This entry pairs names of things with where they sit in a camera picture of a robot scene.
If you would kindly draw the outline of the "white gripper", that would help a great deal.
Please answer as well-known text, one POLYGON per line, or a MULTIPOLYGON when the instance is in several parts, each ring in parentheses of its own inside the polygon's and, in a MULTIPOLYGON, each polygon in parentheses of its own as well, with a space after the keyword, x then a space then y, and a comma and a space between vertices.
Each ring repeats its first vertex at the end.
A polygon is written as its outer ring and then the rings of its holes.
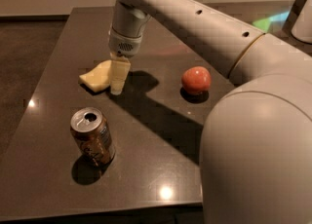
POLYGON ((131 63, 127 57, 135 56, 142 41, 142 31, 135 28, 112 26, 109 31, 110 49, 110 92, 119 95, 125 85, 131 63))

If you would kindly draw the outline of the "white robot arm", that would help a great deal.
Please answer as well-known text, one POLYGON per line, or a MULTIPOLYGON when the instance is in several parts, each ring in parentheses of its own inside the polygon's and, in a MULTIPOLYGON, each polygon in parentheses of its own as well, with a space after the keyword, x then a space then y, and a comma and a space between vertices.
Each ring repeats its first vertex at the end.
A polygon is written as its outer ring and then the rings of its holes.
POLYGON ((209 114, 205 224, 312 224, 311 58, 193 0, 118 0, 162 23, 235 88, 209 114))

